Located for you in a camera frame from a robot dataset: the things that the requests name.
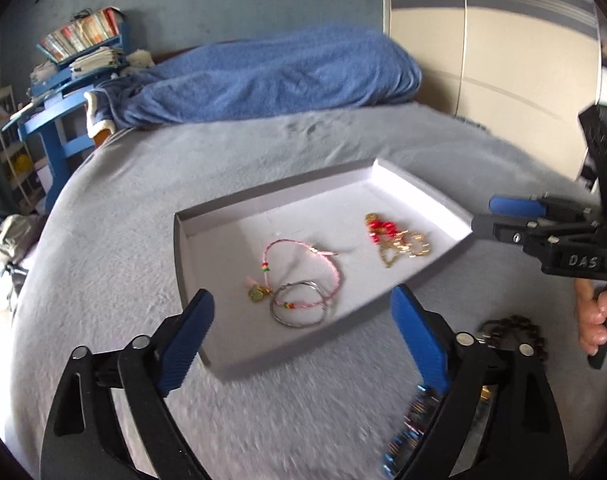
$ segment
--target pink bracelet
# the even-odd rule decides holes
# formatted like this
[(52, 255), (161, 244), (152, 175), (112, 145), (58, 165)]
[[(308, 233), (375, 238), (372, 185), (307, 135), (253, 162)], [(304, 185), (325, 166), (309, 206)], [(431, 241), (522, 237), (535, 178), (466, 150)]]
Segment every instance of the pink bracelet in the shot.
[(314, 303), (289, 303), (289, 302), (282, 302), (282, 301), (274, 301), (274, 303), (276, 305), (283, 306), (284, 308), (310, 308), (313, 306), (325, 305), (327, 303), (327, 301), (330, 300), (330, 298), (332, 298), (337, 293), (337, 291), (339, 290), (339, 287), (341, 286), (341, 275), (339, 273), (339, 270), (337, 269), (335, 264), (333, 264), (331, 259), (329, 258), (329, 256), (337, 256), (337, 254), (339, 254), (339, 253), (335, 253), (333, 251), (320, 251), (320, 250), (317, 250), (315, 247), (308, 245), (305, 242), (299, 242), (298, 240), (289, 240), (287, 238), (280, 238), (279, 240), (275, 240), (274, 242), (269, 243), (268, 246), (264, 249), (263, 254), (261, 256), (261, 262), (262, 262), (261, 269), (264, 271), (264, 285), (265, 286), (258, 286), (257, 284), (252, 285), (250, 291), (248, 291), (248, 295), (250, 296), (250, 299), (252, 301), (256, 302), (256, 301), (260, 301), (261, 299), (263, 299), (263, 297), (266, 296), (267, 294), (274, 293), (273, 289), (270, 286), (270, 279), (269, 279), (270, 266), (268, 265), (268, 251), (273, 246), (280, 244), (282, 242), (288, 242), (291, 244), (301, 245), (302, 247), (305, 247), (312, 253), (318, 254), (319, 256), (321, 256), (322, 259), (328, 264), (328, 267), (330, 267), (330, 270), (332, 271), (332, 275), (335, 278), (335, 287), (332, 289), (330, 294), (328, 294), (327, 296), (322, 296), (322, 298), (319, 301), (315, 301)]

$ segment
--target metal ring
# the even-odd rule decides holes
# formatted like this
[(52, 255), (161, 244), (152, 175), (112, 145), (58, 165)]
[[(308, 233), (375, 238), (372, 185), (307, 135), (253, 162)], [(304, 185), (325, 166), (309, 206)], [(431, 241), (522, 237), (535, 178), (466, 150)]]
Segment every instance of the metal ring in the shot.
[[(277, 313), (275, 311), (275, 307), (279, 306), (277, 305), (277, 296), (279, 295), (280, 292), (286, 290), (287, 288), (290, 288), (291, 286), (295, 286), (295, 285), (307, 285), (310, 288), (314, 288), (314, 290), (317, 291), (317, 293), (321, 296), (321, 301), (322, 304), (321, 306), (321, 317), (317, 320), (314, 321), (312, 323), (290, 323), (288, 321), (285, 321), (283, 319), (281, 319), (279, 316), (277, 316)], [(326, 296), (324, 295), (323, 291), (321, 290), (321, 287), (319, 285), (317, 285), (315, 282), (311, 282), (310, 280), (303, 280), (301, 282), (295, 282), (295, 283), (286, 283), (285, 285), (280, 286), (279, 288), (277, 288), (276, 291), (274, 291), (274, 293), (272, 294), (271, 298), (270, 298), (270, 314), (272, 314), (272, 317), (275, 319), (275, 321), (277, 321), (278, 323), (281, 323), (282, 325), (288, 326), (290, 328), (307, 328), (309, 326), (315, 326), (315, 325), (319, 325), (321, 322), (323, 322), (324, 319), (326, 319), (326, 314), (327, 314), (327, 303), (326, 303)]]

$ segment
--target stack of papers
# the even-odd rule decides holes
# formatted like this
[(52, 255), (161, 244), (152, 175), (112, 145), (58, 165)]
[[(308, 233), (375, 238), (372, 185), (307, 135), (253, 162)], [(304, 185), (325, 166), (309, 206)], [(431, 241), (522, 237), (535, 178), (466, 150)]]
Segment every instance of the stack of papers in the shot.
[(97, 50), (75, 59), (70, 64), (72, 77), (81, 77), (99, 68), (119, 66), (120, 51), (109, 46), (101, 46)]

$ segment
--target metal screw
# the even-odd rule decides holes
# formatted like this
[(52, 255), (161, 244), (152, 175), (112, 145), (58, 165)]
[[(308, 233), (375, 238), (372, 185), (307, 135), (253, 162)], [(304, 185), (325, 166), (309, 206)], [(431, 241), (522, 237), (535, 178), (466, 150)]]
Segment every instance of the metal screw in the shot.
[(459, 332), (456, 339), (461, 346), (472, 346), (474, 344), (474, 337), (468, 332)]
[(150, 338), (147, 335), (138, 335), (133, 339), (133, 348), (140, 350), (146, 348), (150, 344)]
[(85, 357), (87, 353), (88, 353), (88, 347), (87, 346), (77, 346), (77, 348), (75, 348), (72, 351), (72, 358), (73, 359), (81, 359), (82, 357)]
[(528, 343), (520, 344), (519, 351), (526, 357), (535, 355), (535, 349), (533, 349)]

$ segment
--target white shelf unit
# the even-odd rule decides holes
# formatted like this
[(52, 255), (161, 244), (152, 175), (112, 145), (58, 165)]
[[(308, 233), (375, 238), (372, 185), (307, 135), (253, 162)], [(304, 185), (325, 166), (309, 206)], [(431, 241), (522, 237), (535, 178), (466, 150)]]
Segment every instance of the white shelf unit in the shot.
[[(12, 86), (0, 88), (0, 107), (8, 116), (17, 111)], [(16, 197), (22, 214), (29, 214), (37, 202), (45, 195), (39, 184), (35, 165), (25, 142), (20, 139), (16, 124), (2, 132), (5, 122), (0, 121), (0, 162), (10, 188), (18, 193)], [(15, 162), (18, 156), (26, 155), (30, 159), (30, 167), (24, 171), (17, 171)]]

